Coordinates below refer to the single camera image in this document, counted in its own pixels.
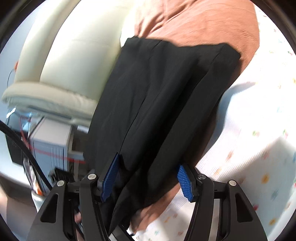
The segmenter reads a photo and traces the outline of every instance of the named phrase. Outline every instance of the wire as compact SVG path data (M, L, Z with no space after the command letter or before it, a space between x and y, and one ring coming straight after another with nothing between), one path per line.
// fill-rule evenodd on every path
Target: wire
M24 135L24 132L22 130L22 126L21 126L21 119L27 119L28 122L31 121L31 118L28 118L28 117L25 117L25 116L20 116L20 132L21 132L21 135L22 135L22 138L23 138L23 141L25 143L25 145L27 146L28 149L30 149L31 151L34 150L35 152L37 153L40 153L40 154L43 154L43 155L47 155L47 156L53 156L54 158L57 158L57 159L62 159L62 160L66 160L68 162L74 162L74 163L81 163L81 164L85 164L85 161L84 160L76 160L76 159L73 159L73 158L69 158L69 157L64 157L64 156L60 156L60 155L56 155L56 154L52 154L51 152L47 152L47 151L43 151L43 150L39 150L39 149L36 149L34 147L32 147L26 140L25 138L25 135Z
M26 155L28 160L30 161L31 165L35 168L45 185L48 187L49 190L52 189L52 186L50 185L49 181L47 180L46 176L42 172L40 166L38 165L36 159L34 158L33 154L30 152L30 150L26 147L26 145L22 142L22 140L19 138L19 136L10 129L5 123L3 123L0 120L0 131L2 131L5 135L7 135Z
M9 77L10 77L11 73L12 73L14 70L15 70L15 69L12 69L12 70L10 71L10 73L9 73L9 76L8 76L8 79L7 79L7 87L6 87L6 88L8 88Z

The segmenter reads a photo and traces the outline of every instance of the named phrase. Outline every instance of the black cable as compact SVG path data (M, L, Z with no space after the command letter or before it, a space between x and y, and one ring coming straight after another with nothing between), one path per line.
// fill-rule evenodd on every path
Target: black cable
M9 73L9 76L8 76L8 79L7 79L7 86L6 86L6 88L8 88L9 77L10 77L11 73L12 73L14 70L15 70L15 69L12 69L12 70L10 71L10 73Z
M19 136L10 129L5 123L3 123L0 120L0 131L2 131L5 135L7 135L14 143L23 151L23 153L26 155L28 160L30 161L31 165L35 168L41 179L44 181L45 185L48 187L49 190L52 189L52 186L50 185L49 181L45 177L44 173L42 172L40 166L38 165L36 159L34 158L33 154L30 152L30 150L26 147L26 145L23 143L23 141L19 138Z

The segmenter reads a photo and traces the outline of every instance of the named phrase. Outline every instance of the orange fabric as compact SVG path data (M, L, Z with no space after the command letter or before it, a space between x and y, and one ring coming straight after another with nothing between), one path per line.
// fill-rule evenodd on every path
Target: orange fabric
M163 39L177 46L228 43L241 54L240 69L246 68L259 47L259 29L254 5L249 0L145 0L136 11L135 35ZM212 134L215 114L209 120L203 143L197 147L197 164ZM131 227L145 230L166 209L177 194L177 184L158 202L139 210Z

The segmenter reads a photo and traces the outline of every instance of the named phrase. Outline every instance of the red cable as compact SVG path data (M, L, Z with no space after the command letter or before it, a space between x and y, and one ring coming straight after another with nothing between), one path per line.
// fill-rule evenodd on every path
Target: red cable
M81 164L85 164L85 161L84 160L76 160L76 159L73 159L73 158L69 158L69 157L64 157L64 156L59 156L59 155L55 155L55 154L52 154L50 152L47 152L47 151L42 151L42 150L39 150L39 149L36 149L34 147L32 147L26 140L25 138L25 135L24 135L24 132L22 130L22 125L21 125L21 119L27 119L28 122L31 122L31 118L27 118L25 116L20 116L20 133L22 135L22 139L23 139L23 142L25 143L25 145L27 146L27 148L32 151L34 150L35 152L37 153L40 153L40 154L44 154L44 155L47 155L47 156L53 156L57 159L62 159L62 160L67 160L68 162L76 162L76 163L81 163Z

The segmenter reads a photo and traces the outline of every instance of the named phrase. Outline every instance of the bedsheet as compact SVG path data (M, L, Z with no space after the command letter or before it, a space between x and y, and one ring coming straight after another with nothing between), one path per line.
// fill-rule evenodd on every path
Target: bedsheet
M296 56L276 25L255 10L259 49L222 96L214 133L196 167L216 181L236 180L273 241L296 208ZM216 237L218 205L215 200L209 240ZM133 238L183 240L193 208L180 190L160 217Z

